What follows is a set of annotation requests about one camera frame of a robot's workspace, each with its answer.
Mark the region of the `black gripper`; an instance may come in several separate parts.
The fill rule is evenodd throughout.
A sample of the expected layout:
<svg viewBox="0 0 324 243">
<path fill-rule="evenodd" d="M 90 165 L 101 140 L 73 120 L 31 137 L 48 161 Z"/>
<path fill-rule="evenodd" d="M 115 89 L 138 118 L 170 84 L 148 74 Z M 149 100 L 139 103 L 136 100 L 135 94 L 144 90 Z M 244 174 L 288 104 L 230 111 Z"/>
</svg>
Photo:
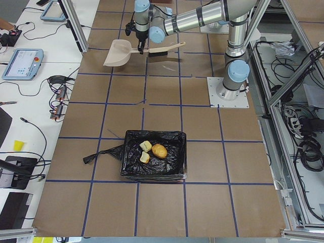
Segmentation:
<svg viewBox="0 0 324 243">
<path fill-rule="evenodd" d="M 137 46 L 138 51 L 140 54 L 143 54 L 145 48 L 145 41 L 147 40 L 147 30 L 146 31 L 136 30 L 136 38 L 139 40 Z"/>
</svg>

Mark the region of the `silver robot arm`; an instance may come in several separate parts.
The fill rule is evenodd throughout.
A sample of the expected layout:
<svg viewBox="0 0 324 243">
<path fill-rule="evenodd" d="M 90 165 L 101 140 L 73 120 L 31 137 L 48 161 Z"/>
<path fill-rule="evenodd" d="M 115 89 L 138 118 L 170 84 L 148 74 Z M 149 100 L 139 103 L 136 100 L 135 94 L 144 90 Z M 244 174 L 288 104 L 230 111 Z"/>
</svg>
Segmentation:
<svg viewBox="0 0 324 243">
<path fill-rule="evenodd" d="M 218 21 L 207 24 L 200 28 L 200 32 L 202 33 L 219 33 L 224 34 L 229 32 L 228 21 Z"/>
<path fill-rule="evenodd" d="M 126 35 L 135 32 L 140 53 L 144 52 L 147 39 L 160 44 L 166 36 L 195 28 L 203 33 L 227 34 L 226 74 L 217 85 L 216 93 L 224 101 L 233 101 L 239 96 L 241 86 L 250 73 L 244 56 L 252 32 L 249 16 L 255 4 L 256 1 L 210 1 L 176 15 L 171 8 L 160 7 L 150 1 L 135 1 L 125 32 Z"/>
</svg>

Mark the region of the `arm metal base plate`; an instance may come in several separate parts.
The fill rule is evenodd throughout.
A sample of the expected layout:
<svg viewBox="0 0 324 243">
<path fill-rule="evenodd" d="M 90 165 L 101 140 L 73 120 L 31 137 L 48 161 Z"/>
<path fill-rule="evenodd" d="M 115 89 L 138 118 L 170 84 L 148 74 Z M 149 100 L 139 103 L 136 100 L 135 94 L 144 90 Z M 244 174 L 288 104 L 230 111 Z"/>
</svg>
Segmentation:
<svg viewBox="0 0 324 243">
<path fill-rule="evenodd" d="M 223 86 L 223 77 L 207 77 L 210 106 L 212 108 L 248 109 L 249 102 L 244 85 L 237 91 Z"/>
<path fill-rule="evenodd" d="M 210 34 L 228 34 L 229 33 L 228 24 L 219 25 L 218 23 L 212 23 L 212 24 L 200 27 L 199 29 L 200 29 L 201 33 L 210 33 Z"/>
</svg>

